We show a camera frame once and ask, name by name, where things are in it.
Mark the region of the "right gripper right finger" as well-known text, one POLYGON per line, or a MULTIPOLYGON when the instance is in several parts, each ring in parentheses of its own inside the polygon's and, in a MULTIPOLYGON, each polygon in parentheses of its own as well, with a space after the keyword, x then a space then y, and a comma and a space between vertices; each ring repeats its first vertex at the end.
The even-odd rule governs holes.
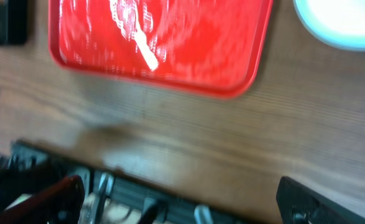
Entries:
POLYGON ((280 178, 276 201, 283 223, 365 224, 364 202, 319 186, 311 189, 288 176, 280 178))

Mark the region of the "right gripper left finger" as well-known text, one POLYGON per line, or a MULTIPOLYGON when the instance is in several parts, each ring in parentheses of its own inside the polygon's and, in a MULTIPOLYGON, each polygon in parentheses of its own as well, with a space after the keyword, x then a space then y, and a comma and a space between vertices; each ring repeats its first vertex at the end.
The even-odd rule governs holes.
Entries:
POLYGON ((80 176, 66 177, 0 212, 0 224, 78 223, 85 190, 80 176))

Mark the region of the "light blue plate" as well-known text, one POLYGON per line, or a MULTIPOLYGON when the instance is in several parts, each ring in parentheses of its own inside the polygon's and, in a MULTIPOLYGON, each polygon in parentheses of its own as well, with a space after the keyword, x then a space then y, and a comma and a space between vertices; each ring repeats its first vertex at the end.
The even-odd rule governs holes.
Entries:
POLYGON ((303 26, 338 49, 365 52, 365 0, 293 0, 303 26))

